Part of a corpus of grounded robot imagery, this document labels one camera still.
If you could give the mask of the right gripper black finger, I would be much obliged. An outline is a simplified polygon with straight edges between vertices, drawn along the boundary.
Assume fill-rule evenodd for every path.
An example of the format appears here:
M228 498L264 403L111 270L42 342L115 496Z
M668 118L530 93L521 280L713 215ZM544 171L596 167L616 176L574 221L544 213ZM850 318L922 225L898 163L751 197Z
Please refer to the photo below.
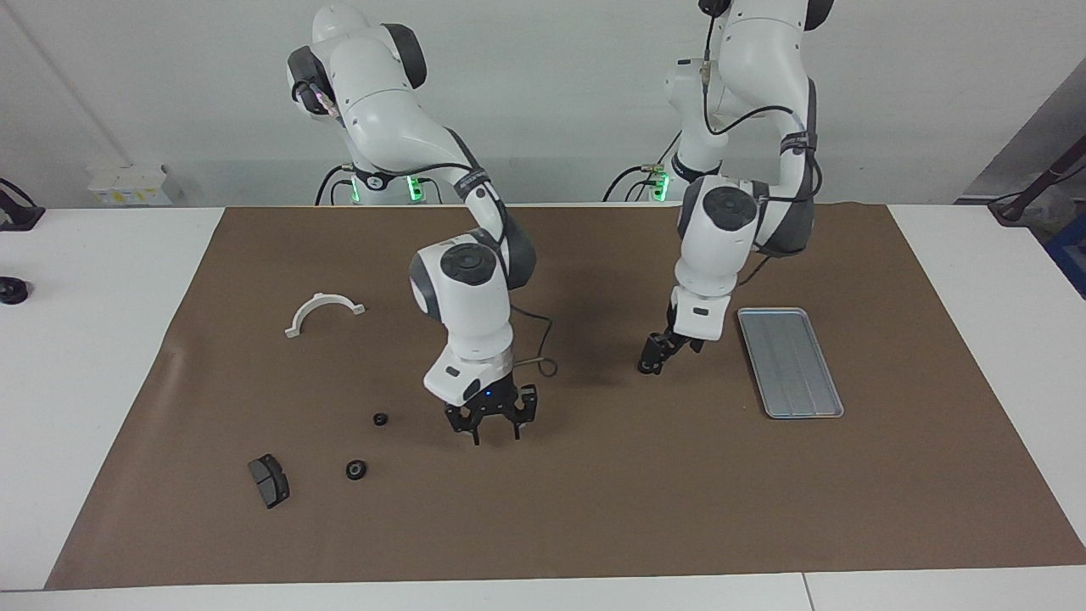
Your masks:
M472 406L446 406L445 416L455 433L470 434L473 445L480 446L479 425L484 413Z
M539 392L535 385L515 389L512 402L506 406L506 418L512 422L513 438L521 438L521 427L535 421Z

